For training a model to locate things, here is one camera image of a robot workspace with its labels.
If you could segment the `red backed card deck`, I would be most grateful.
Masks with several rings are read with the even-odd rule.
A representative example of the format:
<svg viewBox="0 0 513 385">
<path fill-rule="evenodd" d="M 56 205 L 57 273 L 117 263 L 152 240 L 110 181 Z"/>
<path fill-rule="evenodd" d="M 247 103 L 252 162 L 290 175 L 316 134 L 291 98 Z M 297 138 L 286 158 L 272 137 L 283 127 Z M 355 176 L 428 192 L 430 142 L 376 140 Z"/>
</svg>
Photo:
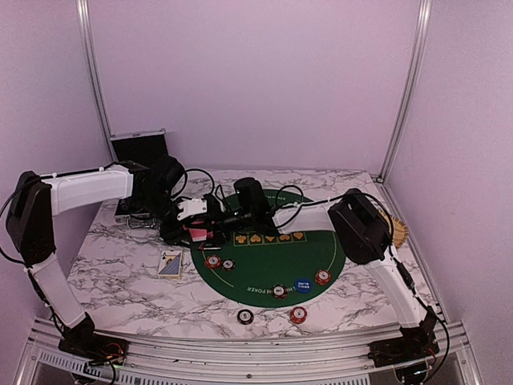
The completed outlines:
<svg viewBox="0 0 513 385">
<path fill-rule="evenodd" d="M 193 242 L 202 242 L 208 239 L 208 230 L 207 229 L 195 229 L 190 228 L 188 230 L 190 237 Z"/>
</svg>

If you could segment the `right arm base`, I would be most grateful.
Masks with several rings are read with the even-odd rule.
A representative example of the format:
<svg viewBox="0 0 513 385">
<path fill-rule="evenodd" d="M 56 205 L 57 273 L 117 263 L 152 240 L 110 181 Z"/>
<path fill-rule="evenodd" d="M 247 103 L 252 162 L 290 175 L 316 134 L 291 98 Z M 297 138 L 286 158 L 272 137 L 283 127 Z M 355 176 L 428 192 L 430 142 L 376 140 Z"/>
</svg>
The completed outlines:
<svg viewBox="0 0 513 385">
<path fill-rule="evenodd" d="M 440 351 L 436 342 L 422 345 L 417 340 L 407 338 L 391 338 L 372 342 L 369 348 L 370 352 L 367 357 L 374 362 L 375 367 L 408 363 L 412 360 L 436 355 Z"/>
</svg>

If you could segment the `blue small blind button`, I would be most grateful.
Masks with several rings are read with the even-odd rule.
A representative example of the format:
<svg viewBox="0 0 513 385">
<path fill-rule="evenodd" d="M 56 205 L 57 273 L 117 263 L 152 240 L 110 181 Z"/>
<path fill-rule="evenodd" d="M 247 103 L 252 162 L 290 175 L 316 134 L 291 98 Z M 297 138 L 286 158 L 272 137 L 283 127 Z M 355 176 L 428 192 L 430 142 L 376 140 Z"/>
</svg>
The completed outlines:
<svg viewBox="0 0 513 385">
<path fill-rule="evenodd" d="M 308 278 L 298 278 L 294 282 L 294 289 L 301 294 L 310 293 L 313 290 L 313 282 Z"/>
</svg>

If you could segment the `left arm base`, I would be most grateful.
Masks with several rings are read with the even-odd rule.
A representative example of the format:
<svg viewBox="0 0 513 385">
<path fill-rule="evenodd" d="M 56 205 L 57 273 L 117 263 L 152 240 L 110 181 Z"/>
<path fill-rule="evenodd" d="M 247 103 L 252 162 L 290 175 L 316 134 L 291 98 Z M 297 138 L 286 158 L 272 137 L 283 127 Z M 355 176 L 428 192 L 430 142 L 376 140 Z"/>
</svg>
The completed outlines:
<svg viewBox="0 0 513 385">
<path fill-rule="evenodd" d="M 66 353 L 89 359 L 94 363 L 122 363 L 126 357 L 128 341 L 101 334 L 93 334 L 89 339 L 72 342 L 61 338 L 59 349 Z"/>
</svg>

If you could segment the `dark hundred chip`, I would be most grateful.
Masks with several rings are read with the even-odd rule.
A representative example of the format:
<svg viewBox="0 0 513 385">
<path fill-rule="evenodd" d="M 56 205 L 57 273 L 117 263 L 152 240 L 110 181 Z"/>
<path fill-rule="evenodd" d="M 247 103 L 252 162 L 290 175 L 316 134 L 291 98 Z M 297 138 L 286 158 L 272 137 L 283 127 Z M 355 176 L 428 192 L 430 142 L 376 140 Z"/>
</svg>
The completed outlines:
<svg viewBox="0 0 513 385">
<path fill-rule="evenodd" d="M 222 269 L 225 271 L 231 271 L 235 267 L 235 262 L 231 259 L 224 260 L 222 262 Z"/>
</svg>

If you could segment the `red chip stack front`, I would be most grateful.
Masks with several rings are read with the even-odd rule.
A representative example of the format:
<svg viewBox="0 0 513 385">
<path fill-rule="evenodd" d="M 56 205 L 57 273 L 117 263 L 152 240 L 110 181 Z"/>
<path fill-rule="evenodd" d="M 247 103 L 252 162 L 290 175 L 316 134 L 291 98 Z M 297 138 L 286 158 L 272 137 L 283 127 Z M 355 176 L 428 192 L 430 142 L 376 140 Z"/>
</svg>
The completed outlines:
<svg viewBox="0 0 513 385">
<path fill-rule="evenodd" d="M 307 316 L 307 310 L 302 306 L 293 307 L 289 313 L 290 321 L 294 324 L 302 324 Z"/>
</svg>

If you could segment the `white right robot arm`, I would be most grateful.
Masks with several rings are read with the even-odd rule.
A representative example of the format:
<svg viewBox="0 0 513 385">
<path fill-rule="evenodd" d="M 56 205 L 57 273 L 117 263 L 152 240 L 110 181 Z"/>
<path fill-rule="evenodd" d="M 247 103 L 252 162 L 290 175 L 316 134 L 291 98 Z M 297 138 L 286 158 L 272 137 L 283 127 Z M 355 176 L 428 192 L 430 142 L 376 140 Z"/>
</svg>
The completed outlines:
<svg viewBox="0 0 513 385">
<path fill-rule="evenodd" d="M 397 352 L 414 359 L 428 346 L 428 336 L 420 328 L 428 311 L 416 294 L 414 279 L 399 261 L 393 243 L 393 226 L 375 208 L 371 195 L 351 188 L 339 197 L 321 201 L 268 203 L 258 180 L 237 181 L 237 210 L 220 207 L 218 200 L 205 203 L 201 223 L 214 234 L 253 229 L 264 235 L 309 231 L 330 231 L 348 259 L 367 270 L 387 296 L 403 333 Z"/>
</svg>

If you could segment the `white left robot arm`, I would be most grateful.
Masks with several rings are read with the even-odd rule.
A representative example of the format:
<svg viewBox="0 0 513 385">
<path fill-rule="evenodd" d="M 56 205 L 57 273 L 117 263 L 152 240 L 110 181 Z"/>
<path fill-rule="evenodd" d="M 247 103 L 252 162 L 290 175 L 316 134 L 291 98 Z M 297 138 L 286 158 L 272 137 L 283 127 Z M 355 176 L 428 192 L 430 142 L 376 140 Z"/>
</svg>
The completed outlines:
<svg viewBox="0 0 513 385">
<path fill-rule="evenodd" d="M 172 190 L 185 173 L 173 157 L 147 168 L 133 161 L 78 172 L 40 176 L 24 172 L 4 207 L 6 231 L 42 298 L 72 330 L 69 342 L 85 357 L 101 350 L 95 326 L 69 286 L 55 255 L 53 218 L 71 209 L 129 198 L 160 224 L 178 229 L 189 217 L 205 214 L 205 199 L 175 202 Z"/>
</svg>

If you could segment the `dark chip stack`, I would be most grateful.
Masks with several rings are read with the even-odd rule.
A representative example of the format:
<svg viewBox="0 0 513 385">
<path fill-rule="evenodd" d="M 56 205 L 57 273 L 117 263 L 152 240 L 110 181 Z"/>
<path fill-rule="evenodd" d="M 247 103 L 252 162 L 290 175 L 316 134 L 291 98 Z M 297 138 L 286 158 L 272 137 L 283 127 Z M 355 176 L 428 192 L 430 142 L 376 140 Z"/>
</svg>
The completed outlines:
<svg viewBox="0 0 513 385">
<path fill-rule="evenodd" d="M 288 288 L 282 284 L 276 284 L 271 289 L 271 294 L 276 299 L 284 299 L 288 295 Z"/>
<path fill-rule="evenodd" d="M 254 320 L 254 315 L 251 310 L 242 309 L 236 315 L 237 321 L 242 325 L 249 325 Z"/>
</svg>

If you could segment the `red chip stack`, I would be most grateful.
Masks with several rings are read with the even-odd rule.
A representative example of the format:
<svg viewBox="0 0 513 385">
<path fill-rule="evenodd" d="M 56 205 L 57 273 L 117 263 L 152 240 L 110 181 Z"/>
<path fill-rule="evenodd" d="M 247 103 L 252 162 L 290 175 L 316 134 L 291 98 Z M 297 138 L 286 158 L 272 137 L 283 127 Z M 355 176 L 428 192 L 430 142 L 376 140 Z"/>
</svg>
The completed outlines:
<svg viewBox="0 0 513 385">
<path fill-rule="evenodd" d="M 307 316 L 307 310 L 302 306 L 293 307 L 289 313 L 290 321 L 294 324 L 302 324 Z"/>
<path fill-rule="evenodd" d="M 320 269 L 317 271 L 315 276 L 315 282 L 318 285 L 327 285 L 332 279 L 331 273 L 326 269 Z"/>
<path fill-rule="evenodd" d="M 214 270 L 222 265 L 223 261 L 218 255 L 209 255 L 205 258 L 204 264 L 208 269 Z"/>
</svg>

